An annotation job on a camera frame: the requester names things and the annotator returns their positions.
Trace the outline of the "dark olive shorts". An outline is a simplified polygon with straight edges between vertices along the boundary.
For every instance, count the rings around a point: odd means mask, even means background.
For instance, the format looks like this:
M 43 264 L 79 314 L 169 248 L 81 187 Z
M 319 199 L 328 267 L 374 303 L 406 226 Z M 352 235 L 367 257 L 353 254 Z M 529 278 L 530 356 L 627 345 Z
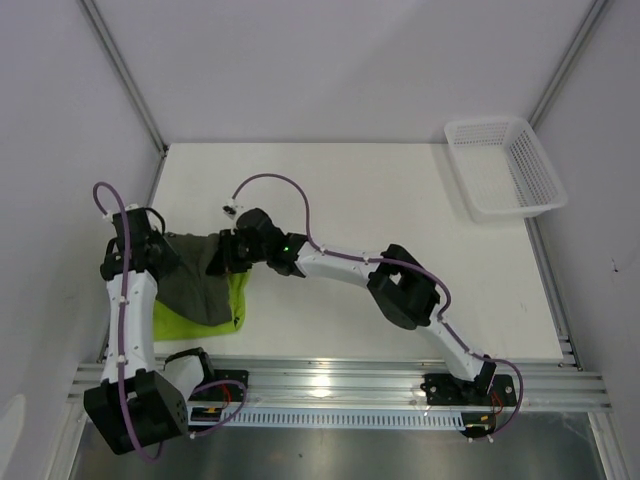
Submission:
M 219 235 L 165 235 L 180 257 L 180 264 L 158 282 L 156 299 L 172 312 L 195 324 L 215 327 L 232 320 L 228 281 L 206 274 L 218 247 Z

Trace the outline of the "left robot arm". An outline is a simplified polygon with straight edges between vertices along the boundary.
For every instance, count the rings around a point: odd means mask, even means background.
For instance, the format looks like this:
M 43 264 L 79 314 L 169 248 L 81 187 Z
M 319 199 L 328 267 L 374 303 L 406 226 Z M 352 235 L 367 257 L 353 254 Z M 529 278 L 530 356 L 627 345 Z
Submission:
M 161 445 L 188 430 L 187 402 L 209 398 L 217 376 L 208 354 L 192 348 L 156 366 L 153 313 L 159 280 L 179 257 L 149 209 L 131 205 L 112 215 L 116 235 L 100 274 L 110 305 L 109 338 L 98 386 L 85 391 L 86 413 L 116 455 Z

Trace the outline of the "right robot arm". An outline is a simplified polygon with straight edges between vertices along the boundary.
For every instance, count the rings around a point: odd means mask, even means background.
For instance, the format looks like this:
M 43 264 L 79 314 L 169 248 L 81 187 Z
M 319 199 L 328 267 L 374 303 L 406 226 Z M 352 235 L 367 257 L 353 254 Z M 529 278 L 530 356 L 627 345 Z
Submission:
M 226 205 L 223 211 L 234 226 L 220 232 L 208 275 L 245 273 L 264 263 L 282 276 L 325 278 L 362 287 L 390 323 L 426 335 L 442 355 L 450 381 L 464 401 L 479 403 L 491 394 L 494 360 L 472 352 L 445 322 L 436 307 L 449 306 L 451 297 L 441 301 L 445 287 L 404 247 L 391 244 L 371 256 L 333 251 L 313 245 L 308 234 L 283 232 L 259 208 L 241 212 Z

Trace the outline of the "lime green shorts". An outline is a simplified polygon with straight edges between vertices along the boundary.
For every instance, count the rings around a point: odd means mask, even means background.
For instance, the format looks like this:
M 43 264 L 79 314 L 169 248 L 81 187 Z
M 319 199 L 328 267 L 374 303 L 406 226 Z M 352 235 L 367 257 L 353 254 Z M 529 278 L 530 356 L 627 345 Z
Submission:
M 153 308 L 156 341 L 231 335 L 242 329 L 250 274 L 211 276 L 180 269 L 159 282 Z

